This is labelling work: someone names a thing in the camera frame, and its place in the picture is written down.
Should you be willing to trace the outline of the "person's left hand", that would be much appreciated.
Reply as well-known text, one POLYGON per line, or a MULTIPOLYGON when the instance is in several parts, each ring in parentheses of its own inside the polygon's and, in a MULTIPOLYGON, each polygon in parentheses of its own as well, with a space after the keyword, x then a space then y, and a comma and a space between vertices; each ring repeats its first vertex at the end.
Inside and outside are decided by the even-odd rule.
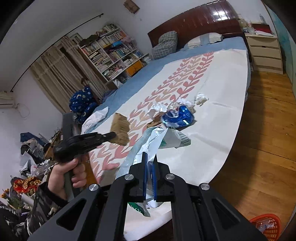
POLYGON ((67 200, 66 181, 68 181, 69 178, 66 177, 66 174, 69 172, 72 172, 70 183, 74 189, 80 189, 87 184, 86 169, 81 159, 88 160, 88 157, 81 156, 79 158, 74 158, 70 162, 56 164, 53 167, 48 180, 48 189, 53 194, 63 200, 67 200))

